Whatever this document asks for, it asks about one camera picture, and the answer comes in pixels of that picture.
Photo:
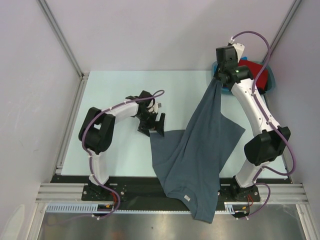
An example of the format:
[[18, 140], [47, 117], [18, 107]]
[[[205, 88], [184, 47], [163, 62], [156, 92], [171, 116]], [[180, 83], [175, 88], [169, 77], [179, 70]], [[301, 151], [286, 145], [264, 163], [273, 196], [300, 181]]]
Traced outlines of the grey blue t shirt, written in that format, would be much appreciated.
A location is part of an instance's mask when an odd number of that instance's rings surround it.
[[180, 200], [195, 220], [211, 224], [220, 172], [246, 131], [221, 113], [222, 84], [209, 83], [186, 129], [150, 135], [152, 167], [168, 198]]

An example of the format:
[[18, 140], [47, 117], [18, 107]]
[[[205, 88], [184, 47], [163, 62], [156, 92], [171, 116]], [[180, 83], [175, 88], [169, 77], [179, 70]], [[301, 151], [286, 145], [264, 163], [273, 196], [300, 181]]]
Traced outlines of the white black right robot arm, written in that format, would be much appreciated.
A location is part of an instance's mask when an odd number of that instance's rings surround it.
[[237, 201], [253, 191], [260, 173], [283, 154], [291, 136], [289, 128], [280, 126], [268, 110], [249, 67], [239, 65], [244, 49], [240, 43], [216, 48], [217, 67], [213, 75], [239, 101], [253, 134], [244, 146], [246, 160], [230, 185], [230, 194]]

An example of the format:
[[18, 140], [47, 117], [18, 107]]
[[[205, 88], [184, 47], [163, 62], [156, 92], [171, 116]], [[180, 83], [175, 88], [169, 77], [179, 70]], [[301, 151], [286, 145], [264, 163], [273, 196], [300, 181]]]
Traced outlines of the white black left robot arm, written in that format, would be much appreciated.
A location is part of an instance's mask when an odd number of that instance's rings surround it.
[[149, 137], [151, 132], [165, 136], [165, 113], [158, 113], [160, 103], [156, 98], [165, 93], [163, 89], [151, 94], [143, 90], [140, 95], [127, 96], [124, 101], [105, 110], [91, 107], [82, 123], [78, 139], [88, 154], [89, 180], [95, 184], [93, 194], [100, 200], [110, 196], [111, 188], [105, 184], [110, 175], [102, 160], [104, 153], [113, 140], [115, 125], [127, 118], [137, 118], [137, 131]]

